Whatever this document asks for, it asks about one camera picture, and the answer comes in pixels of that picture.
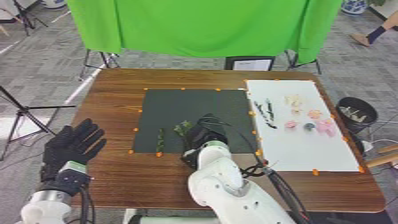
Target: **paper sheet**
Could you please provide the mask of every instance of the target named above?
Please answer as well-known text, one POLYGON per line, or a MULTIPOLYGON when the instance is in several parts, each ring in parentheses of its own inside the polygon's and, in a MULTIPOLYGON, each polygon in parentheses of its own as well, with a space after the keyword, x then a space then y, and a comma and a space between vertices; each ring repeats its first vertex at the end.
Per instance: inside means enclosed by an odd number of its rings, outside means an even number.
POLYGON ((271 60, 234 61, 232 70, 238 71, 268 71, 271 60))
POLYGON ((312 169, 318 171, 359 171, 359 163, 334 120, 335 135, 332 137, 316 129, 311 132, 303 130, 305 123, 314 123, 307 116, 309 110, 321 111, 321 119, 330 118, 330 111, 312 81, 248 80, 247 88, 250 107, 255 112, 259 145, 264 159, 273 165, 271 168, 277 171, 312 171, 312 169), (284 100, 286 96, 296 94, 303 101, 298 115, 291 113, 291 106, 284 100), (277 129, 266 126, 254 106, 254 101, 257 101, 264 105, 263 110, 266 111, 266 98, 271 102, 277 129), (295 129, 286 129, 284 123, 291 120, 298 122, 298 125, 295 129))

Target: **black glove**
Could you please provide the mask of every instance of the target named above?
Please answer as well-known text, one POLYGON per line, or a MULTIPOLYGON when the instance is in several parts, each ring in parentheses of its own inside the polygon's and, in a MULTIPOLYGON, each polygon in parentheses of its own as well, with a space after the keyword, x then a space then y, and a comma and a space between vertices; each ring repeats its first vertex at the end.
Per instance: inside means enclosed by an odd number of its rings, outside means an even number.
POLYGON ((87 164, 106 144, 106 139, 101 139, 103 134, 104 131, 92 124, 90 119, 83 120, 76 128, 64 126, 62 131, 44 146, 41 182, 55 180, 58 170, 67 161, 87 164))

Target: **stand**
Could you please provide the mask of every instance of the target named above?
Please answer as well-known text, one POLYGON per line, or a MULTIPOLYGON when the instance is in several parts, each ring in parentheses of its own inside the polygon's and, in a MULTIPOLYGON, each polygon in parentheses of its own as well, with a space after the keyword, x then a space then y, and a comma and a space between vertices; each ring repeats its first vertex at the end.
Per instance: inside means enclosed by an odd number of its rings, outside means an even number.
POLYGON ((17 111, 16 111, 16 119, 14 119, 14 124, 12 124, 12 128, 10 128, 10 133, 9 133, 9 138, 7 138, 7 143, 5 143, 5 149, 3 149, 3 153, 1 153, 1 157, 0 157, 0 161, 3 161, 3 156, 5 156, 5 153, 7 153, 7 150, 9 150, 9 145, 14 141, 21 140, 23 138, 26 138, 28 136, 32 136, 33 134, 39 134, 41 132, 46 132, 46 133, 53 133, 53 131, 49 130, 48 126, 51 124, 51 121, 53 121, 53 118, 55 118, 55 115, 58 113, 58 109, 60 108, 71 108, 74 106, 49 106, 49 107, 26 107, 19 104, 16 98, 12 97, 12 95, 9 94, 7 90, 3 89, 3 87, 0 86, 0 93, 3 93, 5 97, 3 99, 10 102, 10 104, 14 105, 14 107, 17 108, 17 111), (49 121, 46 124, 42 124, 42 122, 39 121, 39 119, 35 118, 35 116, 32 115, 30 113, 30 110, 39 110, 39 109, 56 109, 55 110, 55 113, 51 115, 51 118, 49 118, 49 121), (17 137, 12 139, 12 136, 14 136, 14 132, 16 132, 16 126, 17 126, 17 123, 19 123, 19 119, 21 117, 26 116, 26 118, 32 120, 33 124, 37 125, 37 127, 41 128, 39 131, 35 131, 33 133, 26 134, 25 136, 17 137))
MULTIPOLYGON (((108 55, 108 59, 104 57, 104 53, 103 52, 97 52, 99 53, 99 56, 101 56, 101 60, 103 60, 103 64, 104 64, 104 68, 110 68, 110 61, 113 62, 115 64, 115 68, 119 68, 119 64, 117 64, 117 61, 115 61, 115 58, 113 57, 119 57, 117 54, 110 54, 106 53, 108 55)), ((96 68, 96 69, 103 69, 99 68, 97 66, 94 65, 88 65, 88 57, 90 57, 90 49, 87 49, 85 51, 85 57, 83 57, 83 69, 81 69, 81 72, 80 72, 80 75, 78 75, 78 80, 81 81, 83 80, 83 75, 85 75, 85 68, 96 68)))
POLYGON ((39 18, 26 12, 26 9, 21 7, 21 4, 17 3, 17 1, 12 0, 12 2, 14 2, 16 10, 17 10, 17 13, 19 13, 19 19, 21 19, 21 23, 23 23, 25 33, 26 33, 26 36, 28 36, 28 29, 35 29, 35 24, 32 23, 32 21, 28 19, 28 15, 32 16, 33 20, 42 24, 44 27, 48 27, 48 25, 39 20, 39 18))
POLYGON ((316 69, 318 69, 318 74, 321 75, 321 69, 319 69, 319 62, 318 62, 318 59, 314 59, 312 62, 296 65, 298 54, 295 54, 293 61, 291 61, 291 59, 289 59, 289 53, 287 53, 287 51, 284 51, 284 54, 286 54, 287 62, 289 62, 287 70, 289 70, 289 69, 295 69, 295 68, 298 68, 298 67, 302 67, 302 65, 305 65, 305 64, 314 63, 314 65, 316 65, 316 69))

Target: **gray carpet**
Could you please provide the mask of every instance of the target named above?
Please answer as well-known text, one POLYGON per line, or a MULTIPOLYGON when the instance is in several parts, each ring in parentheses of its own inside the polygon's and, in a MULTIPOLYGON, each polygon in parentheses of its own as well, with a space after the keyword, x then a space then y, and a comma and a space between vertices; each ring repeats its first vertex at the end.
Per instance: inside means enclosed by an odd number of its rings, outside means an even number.
MULTIPOLYGON (((72 24, 71 15, 65 15, 53 23, 53 19, 67 12, 46 10, 41 6, 33 8, 33 14, 48 23, 49 27, 37 24, 32 36, 25 37, 21 24, 3 24, 10 37, 0 34, 0 84, 26 105, 62 105, 81 82, 76 75, 81 71, 81 59, 85 55, 83 44, 72 24)), ((332 32, 318 56, 323 76, 321 83, 334 102, 344 96, 364 99, 375 106, 380 113, 380 121, 387 120, 398 113, 398 32, 389 31, 369 48, 359 46, 350 40, 351 32, 367 33, 380 25, 380 19, 366 12, 353 17, 339 14, 332 32)), ((126 51, 119 57, 119 64, 124 68, 176 68, 176 69, 222 69, 224 59, 197 59, 140 51, 126 51)), ((90 63, 101 65, 97 55, 90 63)), ((273 70, 286 70, 286 56, 277 57, 273 70)), ((305 65, 298 71, 316 72, 314 65, 305 65)), ((71 100, 71 104, 81 103, 88 85, 71 100)), ((37 111, 44 119, 51 111, 37 111)), ((64 109, 51 125, 56 131, 64 124, 69 124, 76 109, 64 109)), ((14 117, 14 108, 0 99, 0 149, 3 147, 9 125, 14 117)), ((23 133, 28 123, 21 126, 17 133, 23 133)), ((387 124, 376 131, 373 138, 398 140, 398 125, 387 124)), ((41 165, 42 144, 48 136, 14 143, 7 160, 0 163, 0 223, 12 224, 19 217, 30 193, 37 186, 37 171, 41 165)), ((366 158, 376 156, 375 150, 366 158)), ((398 195, 396 171, 383 170, 375 175, 375 180, 389 201, 398 195)), ((398 223, 398 200, 387 206, 387 212, 394 223, 398 223)), ((99 209, 97 223, 120 223, 122 210, 99 209)))

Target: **dark green mat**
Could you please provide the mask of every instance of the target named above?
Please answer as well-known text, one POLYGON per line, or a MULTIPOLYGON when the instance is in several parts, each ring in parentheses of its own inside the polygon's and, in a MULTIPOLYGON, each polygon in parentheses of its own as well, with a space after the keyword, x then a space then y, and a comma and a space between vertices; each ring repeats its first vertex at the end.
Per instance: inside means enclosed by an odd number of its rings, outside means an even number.
MULTIPOLYGON (((229 123, 245 135, 254 149, 255 136, 252 135, 252 118, 248 116, 248 100, 241 90, 149 90, 142 105, 138 133, 135 136, 135 153, 154 153, 158 129, 165 129, 163 153, 183 152, 183 141, 172 129, 184 120, 195 124, 208 114, 229 123)), ((236 131, 225 128, 229 149, 232 153, 250 153, 250 148, 236 131)))

